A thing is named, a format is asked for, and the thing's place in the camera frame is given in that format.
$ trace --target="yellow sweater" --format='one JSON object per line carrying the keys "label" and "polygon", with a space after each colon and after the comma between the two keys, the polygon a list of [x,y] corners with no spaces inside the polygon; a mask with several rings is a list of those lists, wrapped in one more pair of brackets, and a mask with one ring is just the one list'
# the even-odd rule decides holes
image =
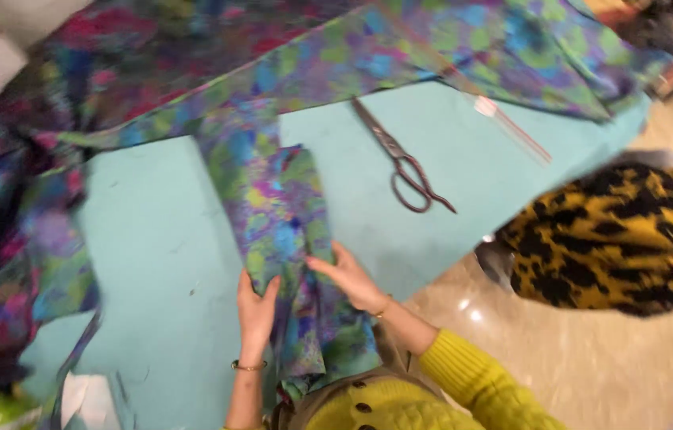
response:
{"label": "yellow sweater", "polygon": [[322,406],[306,430],[557,430],[530,390],[520,387],[487,353],[441,330],[420,358],[422,371],[472,416],[426,389],[400,379],[380,379]]}

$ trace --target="scissor handle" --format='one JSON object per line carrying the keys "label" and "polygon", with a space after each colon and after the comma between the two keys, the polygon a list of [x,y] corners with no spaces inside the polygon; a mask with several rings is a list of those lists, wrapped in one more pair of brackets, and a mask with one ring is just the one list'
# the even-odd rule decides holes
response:
{"label": "scissor handle", "polygon": [[[407,161],[408,164],[414,167],[416,174],[418,174],[419,178],[421,179],[421,184],[418,184],[408,175],[408,172],[406,172],[403,168],[402,161]],[[404,155],[402,157],[394,158],[394,170],[395,172],[392,174],[390,183],[392,185],[392,191],[394,192],[395,197],[398,198],[403,206],[413,210],[416,213],[427,212],[427,210],[429,210],[429,208],[432,206],[432,197],[430,196],[431,192],[429,190],[429,181],[427,181],[427,175],[424,174],[424,171],[421,169],[421,164],[419,164],[419,162],[410,155]],[[398,190],[398,176],[402,178],[403,181],[405,181],[405,183],[408,184],[412,189],[418,191],[418,193],[421,194],[421,197],[424,198],[424,205],[422,207],[414,206],[408,203],[405,198],[403,198],[403,194],[401,194],[400,190]]]}

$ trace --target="leopard print fabric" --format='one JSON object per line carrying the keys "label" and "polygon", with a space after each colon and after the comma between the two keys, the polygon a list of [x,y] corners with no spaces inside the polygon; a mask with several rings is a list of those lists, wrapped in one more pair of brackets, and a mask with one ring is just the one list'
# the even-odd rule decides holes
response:
{"label": "leopard print fabric", "polygon": [[498,236],[523,298],[637,316],[673,310],[673,170],[606,168],[543,194]]}

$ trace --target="gold bracelet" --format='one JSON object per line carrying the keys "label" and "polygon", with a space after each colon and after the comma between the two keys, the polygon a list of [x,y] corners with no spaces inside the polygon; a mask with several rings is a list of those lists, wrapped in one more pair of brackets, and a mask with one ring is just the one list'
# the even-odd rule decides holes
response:
{"label": "gold bracelet", "polygon": [[254,367],[240,367],[240,366],[238,366],[238,360],[235,360],[232,363],[230,363],[230,367],[233,370],[245,370],[247,372],[254,372],[255,370],[262,370],[265,367],[267,367],[267,361],[263,360],[262,364],[258,364],[257,366],[254,366]]}
{"label": "gold bracelet", "polygon": [[392,304],[392,295],[387,294],[387,304],[384,305],[384,309],[381,309],[378,314],[374,315],[374,318],[383,318],[384,313],[386,312],[387,308],[389,308],[389,305]]}

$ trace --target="tile floor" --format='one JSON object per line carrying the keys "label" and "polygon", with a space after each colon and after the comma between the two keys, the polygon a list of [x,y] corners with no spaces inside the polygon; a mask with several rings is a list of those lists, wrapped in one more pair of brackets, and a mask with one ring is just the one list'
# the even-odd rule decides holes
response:
{"label": "tile floor", "polygon": [[[633,146],[673,149],[673,99]],[[640,320],[561,311],[489,283],[466,256],[408,306],[484,348],[570,428],[666,430],[673,422],[673,314]]]}

